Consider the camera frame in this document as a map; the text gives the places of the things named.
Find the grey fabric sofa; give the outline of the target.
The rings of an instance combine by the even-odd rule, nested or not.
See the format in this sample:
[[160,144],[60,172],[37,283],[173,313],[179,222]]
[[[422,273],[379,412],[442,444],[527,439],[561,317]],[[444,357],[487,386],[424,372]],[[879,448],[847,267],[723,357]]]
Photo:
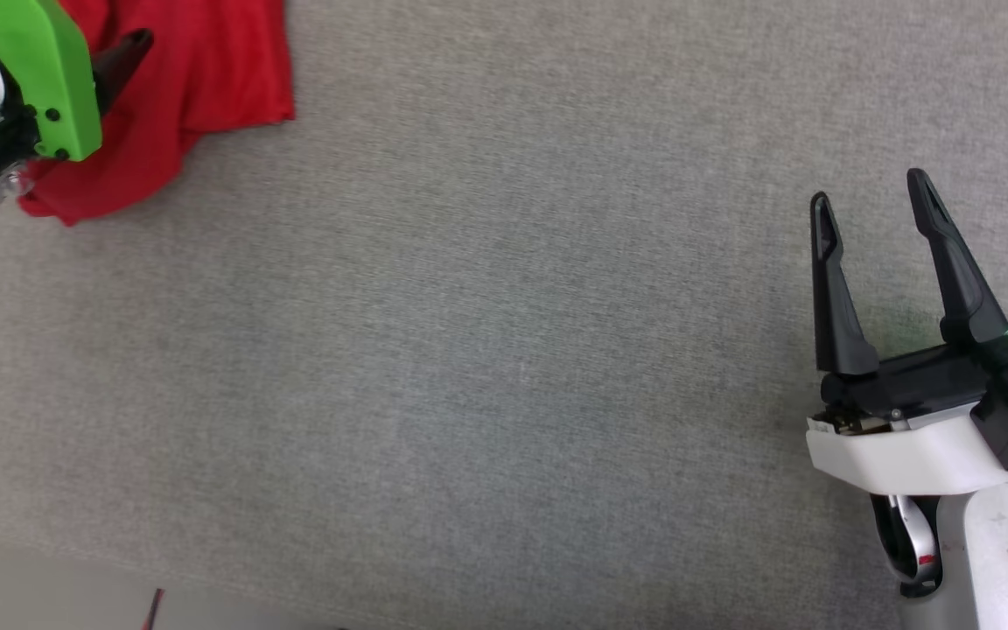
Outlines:
[[1008,0],[291,0],[297,118],[0,207],[0,542],[423,630],[899,630],[811,463],[809,197],[1008,316]]

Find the red basketball jersey white trim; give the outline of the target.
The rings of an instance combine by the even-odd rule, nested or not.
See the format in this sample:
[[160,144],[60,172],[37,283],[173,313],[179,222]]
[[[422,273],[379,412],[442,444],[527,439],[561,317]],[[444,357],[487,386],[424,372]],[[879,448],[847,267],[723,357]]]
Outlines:
[[153,45],[83,161],[33,161],[21,210],[68,226],[144,202],[208,135],[295,118],[285,0],[59,0],[95,51],[139,28]]

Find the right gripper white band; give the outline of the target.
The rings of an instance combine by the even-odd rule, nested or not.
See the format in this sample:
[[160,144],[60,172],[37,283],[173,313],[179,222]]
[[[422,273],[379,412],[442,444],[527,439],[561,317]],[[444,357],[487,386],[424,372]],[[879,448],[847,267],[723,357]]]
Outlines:
[[825,408],[808,420],[808,454],[816,470],[869,494],[967,494],[1008,482],[1008,416],[983,402],[1008,368],[1008,339],[997,339],[1008,319],[928,173],[908,169],[906,186],[933,258],[950,346],[880,361],[845,279],[835,212],[817,192],[809,239]]

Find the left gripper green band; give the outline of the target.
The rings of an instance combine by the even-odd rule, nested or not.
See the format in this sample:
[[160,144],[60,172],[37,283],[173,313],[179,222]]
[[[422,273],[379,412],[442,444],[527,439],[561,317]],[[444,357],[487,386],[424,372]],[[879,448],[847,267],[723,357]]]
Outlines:
[[101,118],[153,43],[153,31],[140,28],[89,57],[87,39],[60,0],[0,0],[0,62],[36,112],[37,154],[81,161],[96,152]]

